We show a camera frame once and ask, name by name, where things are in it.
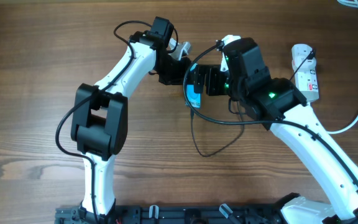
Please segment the teal Galaxy smartphone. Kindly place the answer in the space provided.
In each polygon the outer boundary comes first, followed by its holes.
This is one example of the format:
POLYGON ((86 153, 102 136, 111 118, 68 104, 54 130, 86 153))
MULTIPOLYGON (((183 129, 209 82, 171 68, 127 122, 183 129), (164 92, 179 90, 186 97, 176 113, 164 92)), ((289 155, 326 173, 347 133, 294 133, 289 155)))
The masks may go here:
POLYGON ((187 95, 191 105, 196 109, 200 109, 201 108, 201 94, 195 92, 195 86, 194 86, 194 84, 192 84, 192 81, 191 81, 191 76, 195 74, 197 66, 198 66, 198 64, 196 63, 190 68, 190 74, 189 74, 187 86, 186 86, 186 95, 187 95))

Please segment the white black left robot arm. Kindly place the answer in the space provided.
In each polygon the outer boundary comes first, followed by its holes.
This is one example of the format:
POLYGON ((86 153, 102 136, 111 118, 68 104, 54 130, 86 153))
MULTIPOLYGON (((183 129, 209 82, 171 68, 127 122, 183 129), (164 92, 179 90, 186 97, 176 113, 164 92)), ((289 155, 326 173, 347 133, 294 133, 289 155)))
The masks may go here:
POLYGON ((174 57, 178 46, 169 41, 177 34, 168 20, 156 17, 150 29, 136 32, 125 41, 127 50, 117 65, 94 85, 81 84, 69 113, 71 139, 85 165, 85 197, 80 220, 112 223, 116 217, 113 190, 114 160, 124 146, 128 130, 128 101, 151 71, 164 85, 181 85, 191 61, 174 57))

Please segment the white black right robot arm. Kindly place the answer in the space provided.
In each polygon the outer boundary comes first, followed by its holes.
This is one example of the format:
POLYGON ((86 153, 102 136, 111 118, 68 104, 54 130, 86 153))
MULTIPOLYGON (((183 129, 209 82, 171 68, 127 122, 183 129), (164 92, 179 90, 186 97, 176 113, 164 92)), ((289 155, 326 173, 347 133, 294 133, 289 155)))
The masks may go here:
POLYGON ((358 223, 358 167, 319 122, 302 92, 286 78, 272 78, 256 42, 227 35, 215 86, 285 143, 316 179, 328 203, 290 194, 278 202, 287 223, 358 223))

